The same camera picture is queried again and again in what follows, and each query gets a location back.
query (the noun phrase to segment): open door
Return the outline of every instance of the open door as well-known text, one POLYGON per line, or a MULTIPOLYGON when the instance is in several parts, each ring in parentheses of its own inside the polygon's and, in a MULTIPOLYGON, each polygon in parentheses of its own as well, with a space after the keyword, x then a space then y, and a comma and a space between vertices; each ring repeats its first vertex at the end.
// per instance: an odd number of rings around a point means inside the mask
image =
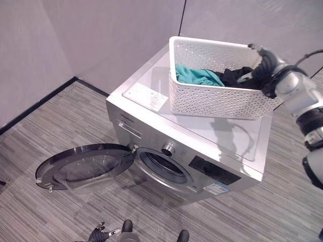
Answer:
POLYGON ((131 150, 118 144, 92 144, 63 151, 36 170, 41 188, 90 193, 110 185, 134 162, 131 150))

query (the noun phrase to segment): silver washing machine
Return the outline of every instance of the silver washing machine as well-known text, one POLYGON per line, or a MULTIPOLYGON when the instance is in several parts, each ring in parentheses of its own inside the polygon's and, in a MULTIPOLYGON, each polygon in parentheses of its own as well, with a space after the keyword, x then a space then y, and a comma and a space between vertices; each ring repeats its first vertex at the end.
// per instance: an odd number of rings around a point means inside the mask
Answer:
POLYGON ((77 147, 46 160, 36 183, 85 193, 108 186, 125 170, 181 203, 261 182, 272 118, 175 115, 170 111, 170 62, 164 47, 107 99, 119 144, 77 147))

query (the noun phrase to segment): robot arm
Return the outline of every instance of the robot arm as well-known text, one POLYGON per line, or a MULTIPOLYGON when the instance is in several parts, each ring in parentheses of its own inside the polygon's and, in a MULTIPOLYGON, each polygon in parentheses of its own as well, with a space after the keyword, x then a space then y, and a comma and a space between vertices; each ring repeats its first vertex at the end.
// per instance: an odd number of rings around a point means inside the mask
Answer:
POLYGON ((262 61, 251 74, 242 76, 238 82, 257 79, 263 83, 265 96, 283 99, 287 110, 296 118, 305 136, 305 146, 310 151, 303 159, 305 172, 313 185, 323 189, 323 94, 296 65, 289 65, 255 44, 249 47, 257 50, 262 61))

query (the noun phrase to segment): white laundry basket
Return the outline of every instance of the white laundry basket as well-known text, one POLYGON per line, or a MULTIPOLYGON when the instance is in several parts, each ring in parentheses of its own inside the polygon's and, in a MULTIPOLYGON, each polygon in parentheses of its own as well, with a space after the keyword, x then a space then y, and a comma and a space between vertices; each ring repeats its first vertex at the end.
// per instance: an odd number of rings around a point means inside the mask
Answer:
POLYGON ((260 90, 185 84, 177 81, 175 65, 224 72, 244 66, 256 68, 261 57, 247 45, 204 39, 171 37, 170 102, 175 114, 257 119, 283 101, 260 90))

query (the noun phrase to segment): black baseboard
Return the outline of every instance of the black baseboard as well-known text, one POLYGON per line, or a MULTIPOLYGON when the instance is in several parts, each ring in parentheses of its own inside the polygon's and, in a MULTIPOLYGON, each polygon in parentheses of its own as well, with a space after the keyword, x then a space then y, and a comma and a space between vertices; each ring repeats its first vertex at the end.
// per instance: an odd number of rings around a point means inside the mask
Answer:
POLYGON ((100 89, 92 86, 91 84, 89 84, 89 83, 87 83, 87 82, 85 82, 85 81, 83 81, 83 80, 81 80, 79 78, 77 79, 77 82, 79 82, 79 83, 83 84, 84 86, 92 89, 93 91, 96 91, 96 92, 100 93, 101 95, 103 95, 105 97, 108 97, 109 96, 109 94, 107 94, 106 92, 103 92, 102 90, 100 90, 100 89))
POLYGON ((64 83, 63 85, 61 85, 59 88, 56 88, 50 94, 48 94, 47 96, 45 96, 44 98, 42 98, 39 102, 35 103, 30 108, 28 108, 27 110, 25 110, 23 113, 21 113, 20 115, 18 115, 17 117, 15 117, 13 120, 11 120, 9 123, 7 123, 5 126, 3 126, 2 128, 0 128, 0 135, 2 135, 8 129, 10 129, 14 125, 16 125, 23 118, 25 118, 28 114, 30 114, 33 111, 35 111, 37 108, 39 108, 40 106, 42 106, 44 103, 46 103, 47 101, 49 101, 52 97, 54 97, 55 95, 57 95, 58 93, 60 93, 61 91, 63 91, 65 88, 67 88, 68 86, 70 86, 74 82, 79 82, 79 83, 87 86, 88 88, 90 88, 90 89, 92 89, 92 90, 94 90, 94 91, 102 94, 103 96, 108 97, 108 94, 106 92, 103 92, 102 90, 100 90, 100 89, 92 86, 91 84, 88 84, 87 82, 85 82, 83 80, 80 80, 77 77, 73 77, 72 79, 68 80, 66 83, 64 83))

